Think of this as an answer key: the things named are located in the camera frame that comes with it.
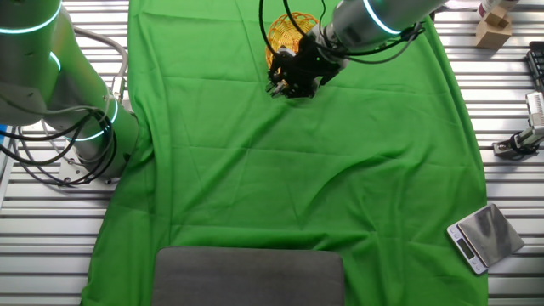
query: wooden block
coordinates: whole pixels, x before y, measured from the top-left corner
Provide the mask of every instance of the wooden block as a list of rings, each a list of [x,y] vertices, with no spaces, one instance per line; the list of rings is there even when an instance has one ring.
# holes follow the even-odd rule
[[[484,20],[492,26],[498,26],[505,19],[507,13],[505,8],[497,5],[484,16]]]
[[[490,25],[485,20],[479,22],[476,28],[476,47],[498,50],[512,36],[512,22],[504,28]]]

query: glowing cyan ring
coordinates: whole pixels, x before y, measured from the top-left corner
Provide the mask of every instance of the glowing cyan ring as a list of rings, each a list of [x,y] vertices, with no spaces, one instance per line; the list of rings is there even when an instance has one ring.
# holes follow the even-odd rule
[[[390,27],[386,26],[380,20],[380,18],[376,15],[376,13],[374,13],[374,10],[372,9],[371,4],[369,3],[369,0],[363,0],[363,1],[365,2],[365,7],[366,7],[366,10],[368,11],[368,14],[370,14],[370,16],[376,22],[376,24],[379,25],[384,31],[386,31],[389,34],[393,34],[393,35],[399,35],[401,33],[401,31],[395,31],[395,30],[391,29]]]
[[[50,24],[51,22],[53,22],[53,20],[55,20],[55,18],[57,18],[57,16],[60,13],[60,8],[62,8],[62,3],[60,3],[59,8],[57,8],[57,11],[54,13],[53,17],[51,17],[49,20],[45,21],[41,25],[36,25],[36,26],[33,26],[32,28],[17,29],[17,30],[0,28],[0,33],[2,33],[2,34],[25,34],[25,33],[30,33],[30,32],[33,32],[33,31],[38,31],[38,30],[42,29],[43,27],[47,26],[48,24]]]
[[[117,118],[117,111],[119,111],[119,105],[117,104],[117,101],[116,101],[116,112],[113,114],[113,118],[111,118],[111,124],[113,125],[113,122],[115,122],[116,118]],[[108,128],[105,128],[104,130],[96,133],[95,135],[91,136],[91,137],[87,137],[85,139],[76,139],[76,141],[88,141],[88,140],[91,140],[91,139],[95,139],[97,137],[100,137],[102,136],[102,134],[104,134],[104,131],[108,129]]]
[[[57,66],[59,67],[59,71],[60,71],[60,61],[57,55],[55,55],[53,52],[51,52],[51,54],[49,55],[51,56],[51,58],[53,58],[54,62],[57,63]]]

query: black cable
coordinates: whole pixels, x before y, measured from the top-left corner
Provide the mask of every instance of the black cable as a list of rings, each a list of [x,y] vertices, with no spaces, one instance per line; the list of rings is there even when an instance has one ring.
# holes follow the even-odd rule
[[[321,0],[321,4],[323,4],[323,12],[321,12],[321,17],[320,17],[320,34],[323,38],[325,38],[325,40],[328,42],[328,39],[325,35],[323,35],[323,28],[322,28],[322,25],[323,25],[323,17],[325,17],[325,13],[326,13],[326,4],[325,4],[325,0]]]
[[[49,135],[47,137],[25,137],[25,136],[17,135],[14,133],[4,132],[2,130],[0,130],[0,135],[4,137],[9,137],[11,139],[26,140],[26,141],[49,141],[49,140],[57,139],[58,137],[66,136],[67,134],[71,133],[75,129],[81,126],[84,126],[92,118],[92,115],[95,111],[89,112],[89,114],[86,115],[82,120],[80,120],[78,123],[76,123],[72,127],[66,129],[65,131],[54,134],[54,135]]]
[[[107,121],[107,124],[109,127],[111,127],[111,122],[110,122],[110,119],[109,118],[106,118],[105,119]],[[61,180],[60,178],[56,178],[55,176],[51,175],[50,173],[48,173],[47,171],[45,171],[43,168],[39,167],[39,166],[36,166],[38,170],[40,170],[43,174],[45,174],[46,176],[48,176],[49,178],[51,178],[53,181],[47,181],[47,180],[44,180],[44,179],[41,179],[39,178],[38,176],[36,176],[27,166],[24,162],[20,162],[20,165],[37,181],[39,181],[40,183],[43,183],[43,184],[53,184],[53,185],[58,185],[58,186],[68,186],[68,187],[71,187],[71,186],[74,186],[74,185],[80,185],[80,184],[88,184],[92,181],[94,181],[95,179],[97,179],[98,177],[100,177],[111,165],[111,163],[115,160],[115,156],[116,156],[116,153],[117,153],[117,139],[116,139],[116,135],[115,135],[115,132],[113,131],[113,128],[110,129],[111,132],[110,132],[110,137],[112,138],[113,140],[113,152],[111,154],[111,157],[110,157],[110,160],[108,161],[108,163],[106,164],[106,166],[96,175],[94,175],[98,169],[104,164],[104,160],[105,160],[105,156],[106,154],[102,155],[100,157],[100,159],[98,160],[97,162],[97,165],[95,168],[93,168],[91,171],[89,171],[89,173],[87,173],[86,175],[84,175],[83,177],[75,180],[75,181],[71,181],[71,182],[65,182],[64,180]],[[109,138],[106,138],[104,137],[104,141],[105,142],[108,142],[108,141],[111,141],[111,139]],[[29,158],[34,162],[34,159],[32,157],[31,154],[28,153],[28,147],[26,146],[26,142],[24,140],[21,140],[21,143],[23,144],[23,148],[24,150],[27,152],[27,155],[29,156]],[[15,148],[15,154],[16,155],[20,155],[19,154],[19,151],[17,150],[17,148]]]
[[[87,123],[87,121],[93,116],[93,114],[95,114],[94,111],[92,111],[91,113],[89,113],[88,115],[86,115],[83,120],[80,121],[79,123],[79,127],[77,128],[76,132],[74,133],[74,136],[73,138],[71,139],[70,143],[68,144],[68,146],[66,146],[65,150],[62,151],[61,154],[58,154],[56,157],[53,157],[49,160],[46,160],[46,161],[31,161],[31,160],[26,160],[22,157],[19,157],[17,156],[16,154],[12,153],[10,150],[6,149],[3,145],[0,145],[0,151],[2,153],[4,153],[5,155],[13,158],[14,160],[16,160],[17,162],[24,162],[25,164],[28,164],[28,165],[31,165],[31,166],[47,166],[51,163],[54,163],[56,161],[58,161],[59,159],[61,159],[63,156],[65,156],[66,154],[68,154],[68,152],[71,150],[71,148],[74,146],[74,144],[76,143],[76,140],[77,140],[77,137],[79,136],[80,132],[85,128],[85,123]],[[22,140],[27,140],[27,139],[30,139],[30,141],[34,140],[32,137],[13,137],[14,139],[22,139]]]

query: green cloth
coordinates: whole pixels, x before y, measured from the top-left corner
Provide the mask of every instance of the green cloth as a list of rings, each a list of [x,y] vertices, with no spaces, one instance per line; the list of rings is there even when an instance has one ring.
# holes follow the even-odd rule
[[[269,0],[267,27],[283,13]],[[131,0],[140,136],[82,304],[149,305],[159,249],[211,246],[337,252],[348,306],[486,305],[487,277],[446,235],[486,204],[483,164],[425,26],[393,62],[352,63],[314,99],[271,99],[257,0]]]

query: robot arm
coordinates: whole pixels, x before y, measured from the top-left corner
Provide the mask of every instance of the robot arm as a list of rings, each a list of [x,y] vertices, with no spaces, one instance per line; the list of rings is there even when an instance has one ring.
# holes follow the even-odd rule
[[[273,50],[262,22],[263,0],[260,4],[261,32],[275,58],[269,70],[272,96],[287,98],[313,97],[351,59],[350,56],[374,54],[380,45],[399,37],[415,39],[420,33],[413,25],[433,12],[445,0],[342,0],[335,8],[329,25],[316,25],[299,43],[299,52],[287,48]],[[287,0],[283,0],[291,22]]]
[[[135,146],[138,123],[120,105],[122,86],[112,93],[83,55],[61,1],[0,1],[0,46],[0,124],[25,126],[43,119],[60,133],[80,125],[65,135],[80,158],[76,162],[107,179],[119,177]],[[99,113],[98,119],[82,123],[90,111]],[[100,122],[101,116],[110,125]],[[104,154],[110,162],[100,165],[97,157]]]

